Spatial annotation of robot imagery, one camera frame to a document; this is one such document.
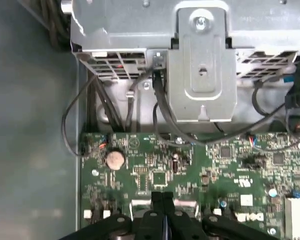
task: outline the white label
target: white label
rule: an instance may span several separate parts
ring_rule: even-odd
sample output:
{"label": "white label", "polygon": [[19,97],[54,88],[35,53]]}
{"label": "white label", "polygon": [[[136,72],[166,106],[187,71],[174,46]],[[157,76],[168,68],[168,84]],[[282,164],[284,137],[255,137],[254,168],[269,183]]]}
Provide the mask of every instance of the white label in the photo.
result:
{"label": "white label", "polygon": [[251,183],[249,179],[239,179],[239,184],[240,187],[242,188],[250,188],[251,187]]}
{"label": "white label", "polygon": [[254,205],[254,196],[249,195],[240,195],[240,204],[241,206],[252,207]]}

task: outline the power cable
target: power cable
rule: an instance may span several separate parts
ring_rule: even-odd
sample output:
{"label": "power cable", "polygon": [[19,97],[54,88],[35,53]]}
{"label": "power cable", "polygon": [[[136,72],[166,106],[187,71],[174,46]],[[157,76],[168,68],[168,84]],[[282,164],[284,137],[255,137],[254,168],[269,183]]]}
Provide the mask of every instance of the power cable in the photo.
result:
{"label": "power cable", "polygon": [[[152,69],[148,69],[145,73],[141,74],[130,86],[129,91],[135,93],[137,86],[142,83],[143,81],[147,80],[152,73]],[[131,132],[132,128],[132,116],[134,113],[134,102],[135,96],[131,96],[128,98],[128,111],[125,119],[125,131],[127,133]]]}
{"label": "power cable", "polygon": [[79,99],[79,97],[81,96],[81,94],[87,90],[87,88],[89,87],[89,85],[95,80],[95,77],[91,77],[80,89],[79,93],[77,94],[77,96],[75,96],[75,98],[72,100],[72,102],[69,104],[69,106],[66,108],[64,114],[62,115],[62,120],[61,120],[61,132],[62,132],[62,138],[64,141],[64,144],[66,146],[66,148],[69,150],[69,152],[74,155],[75,157],[78,158],[82,158],[85,157],[84,154],[80,154],[80,153],[76,153],[70,146],[68,138],[67,138],[67,133],[66,133],[66,120],[67,120],[67,116],[68,113],[70,111],[70,109],[73,107],[73,105],[76,103],[76,101]]}
{"label": "power cable", "polygon": [[225,133],[225,131],[219,126],[219,124],[217,122],[214,122],[213,125],[220,133],[222,133],[222,134]]}
{"label": "power cable", "polygon": [[191,144],[176,144],[174,142],[171,142],[167,139],[164,139],[158,129],[158,117],[157,117],[157,108],[158,108],[158,103],[156,103],[153,107],[152,111],[152,120],[153,120],[153,128],[154,132],[156,134],[156,137],[163,143],[167,144],[168,146],[175,147],[175,148],[183,148],[183,147],[190,147]]}
{"label": "power cable", "polygon": [[99,95],[105,114],[107,115],[109,121],[111,120],[111,116],[114,119],[115,124],[114,123],[111,124],[113,131],[124,132],[122,121],[117,113],[115,106],[113,105],[111,99],[109,98],[103,83],[100,81],[100,79],[97,76],[95,76],[95,78],[96,80],[93,82],[93,85]]}

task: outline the gray metal panel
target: gray metal panel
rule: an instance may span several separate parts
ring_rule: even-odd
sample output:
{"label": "gray metal panel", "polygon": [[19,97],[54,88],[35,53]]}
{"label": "gray metal panel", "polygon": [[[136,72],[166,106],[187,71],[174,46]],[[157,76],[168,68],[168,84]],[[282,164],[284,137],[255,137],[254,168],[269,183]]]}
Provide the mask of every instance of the gray metal panel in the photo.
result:
{"label": "gray metal panel", "polygon": [[80,27],[71,24],[71,39],[84,51],[169,48],[178,10],[194,7],[224,9],[226,33],[235,48],[300,50],[300,0],[94,0],[72,6]]}
{"label": "gray metal panel", "polygon": [[[198,20],[205,24],[202,29]],[[168,99],[177,122],[231,121],[237,104],[235,51],[225,46],[222,8],[181,8],[179,49],[169,50]]]}
{"label": "gray metal panel", "polygon": [[[76,229],[76,160],[61,117],[77,92],[77,62],[17,1],[0,0],[0,240],[58,239]],[[78,106],[68,116],[78,137]]]}

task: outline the microchip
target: microchip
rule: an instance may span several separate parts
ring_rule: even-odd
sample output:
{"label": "microchip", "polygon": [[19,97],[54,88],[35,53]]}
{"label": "microchip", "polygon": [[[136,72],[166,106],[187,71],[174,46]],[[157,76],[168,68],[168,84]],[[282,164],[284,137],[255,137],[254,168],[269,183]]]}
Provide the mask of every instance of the microchip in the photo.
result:
{"label": "microchip", "polygon": [[203,185],[203,186],[201,187],[201,190],[202,190],[202,192],[208,191],[208,185]]}
{"label": "microchip", "polygon": [[166,173],[154,172],[153,173],[153,185],[165,186],[166,185]]}
{"label": "microchip", "polygon": [[268,213],[272,213],[272,207],[271,207],[270,205],[268,205],[268,206],[266,207],[266,211],[267,211]]}
{"label": "microchip", "polygon": [[271,203],[272,204],[279,204],[280,203],[280,197],[276,196],[276,197],[271,197]]}
{"label": "microchip", "polygon": [[209,177],[207,175],[202,175],[202,185],[206,186],[209,184]]}
{"label": "microchip", "polygon": [[285,163],[285,155],[283,153],[274,153],[273,154],[273,164],[283,165]]}
{"label": "microchip", "polygon": [[231,158],[231,148],[229,146],[222,146],[220,148],[221,158]]}

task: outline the screw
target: screw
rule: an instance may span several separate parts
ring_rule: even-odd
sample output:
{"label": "screw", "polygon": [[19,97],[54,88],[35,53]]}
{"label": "screw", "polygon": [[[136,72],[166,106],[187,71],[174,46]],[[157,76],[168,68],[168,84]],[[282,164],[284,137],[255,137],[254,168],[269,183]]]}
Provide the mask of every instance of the screw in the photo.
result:
{"label": "screw", "polygon": [[195,27],[198,30],[203,30],[207,26],[207,19],[203,16],[198,17],[195,21]]}
{"label": "screw", "polygon": [[184,143],[184,140],[183,140],[181,137],[178,136],[178,137],[175,138],[174,142],[175,142],[176,144],[183,144],[183,143]]}
{"label": "screw", "polygon": [[150,6],[150,0],[143,0],[142,6],[147,8]]}
{"label": "screw", "polygon": [[117,221],[118,221],[119,223],[122,223],[122,222],[125,221],[125,219],[124,219],[123,217],[119,217],[119,218],[117,219]]}
{"label": "screw", "polygon": [[91,174],[92,174],[92,176],[95,176],[95,177],[99,176],[99,172],[98,172],[97,169],[93,169],[93,170],[91,171]]}
{"label": "screw", "polygon": [[268,232],[270,235],[276,235],[277,233],[277,231],[274,228],[270,228]]}
{"label": "screw", "polygon": [[211,217],[209,217],[209,220],[210,220],[211,222],[218,222],[218,218],[217,218],[216,216],[211,216]]}
{"label": "screw", "polygon": [[145,82],[145,83],[143,84],[143,88],[144,88],[144,90],[149,90],[150,84],[149,84],[148,82]]}

